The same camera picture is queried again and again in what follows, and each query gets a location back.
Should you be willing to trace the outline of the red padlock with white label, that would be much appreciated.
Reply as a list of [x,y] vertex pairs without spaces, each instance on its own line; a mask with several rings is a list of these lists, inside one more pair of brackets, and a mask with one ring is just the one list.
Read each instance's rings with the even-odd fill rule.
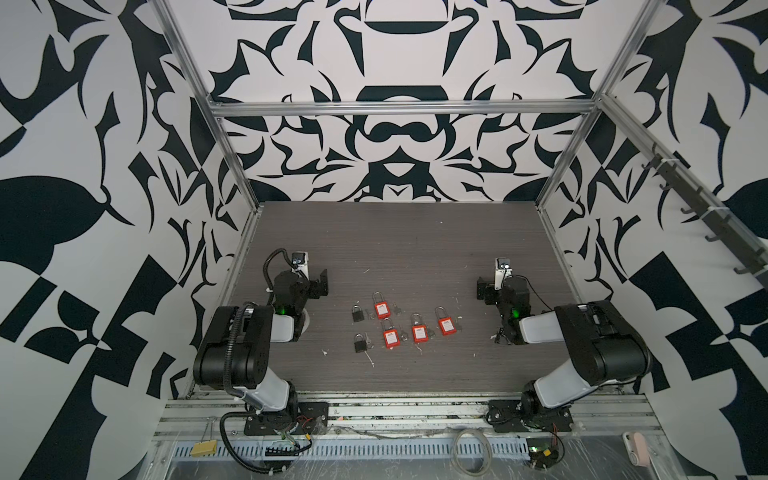
[[438,327],[443,336],[453,335],[458,331],[458,328],[453,318],[448,314],[447,310],[438,306],[435,308],[435,315],[438,322]]

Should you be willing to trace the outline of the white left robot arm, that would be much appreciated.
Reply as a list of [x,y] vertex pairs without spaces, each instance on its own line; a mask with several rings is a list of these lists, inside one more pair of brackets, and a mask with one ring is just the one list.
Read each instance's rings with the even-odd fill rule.
[[[240,467],[260,475],[286,472],[313,447],[312,433],[327,426],[327,402],[302,402],[295,386],[269,367],[271,345],[300,339],[310,324],[306,304],[329,293],[328,273],[312,279],[309,255],[278,248],[263,266],[269,297],[221,306],[213,314],[193,362],[196,385],[210,387],[243,403],[239,411],[218,420],[219,436],[229,456]],[[239,453],[229,438],[227,422],[243,420],[244,434],[276,434],[286,447],[267,447],[261,461]]]

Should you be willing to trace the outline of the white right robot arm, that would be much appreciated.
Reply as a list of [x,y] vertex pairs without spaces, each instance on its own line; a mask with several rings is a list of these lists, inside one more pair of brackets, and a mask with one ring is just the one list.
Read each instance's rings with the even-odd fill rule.
[[476,282],[477,298],[495,306],[501,318],[495,342],[562,342],[568,353],[562,365],[526,385],[517,407],[520,419],[553,414],[604,385],[632,383],[650,372],[649,348],[611,301],[564,304],[534,315],[531,292],[527,280],[508,273]]

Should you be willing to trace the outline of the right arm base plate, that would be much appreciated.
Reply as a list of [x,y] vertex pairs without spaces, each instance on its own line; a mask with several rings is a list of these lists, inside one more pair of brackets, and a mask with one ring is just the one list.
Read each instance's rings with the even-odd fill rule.
[[484,419],[496,433],[570,432],[573,421],[568,406],[548,409],[521,400],[489,401]]

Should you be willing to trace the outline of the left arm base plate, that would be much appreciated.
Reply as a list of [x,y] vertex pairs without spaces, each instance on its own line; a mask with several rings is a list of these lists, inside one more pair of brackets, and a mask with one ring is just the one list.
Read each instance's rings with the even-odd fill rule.
[[313,433],[327,426],[330,404],[299,402],[284,410],[249,415],[244,428],[246,436],[266,436],[280,431]]

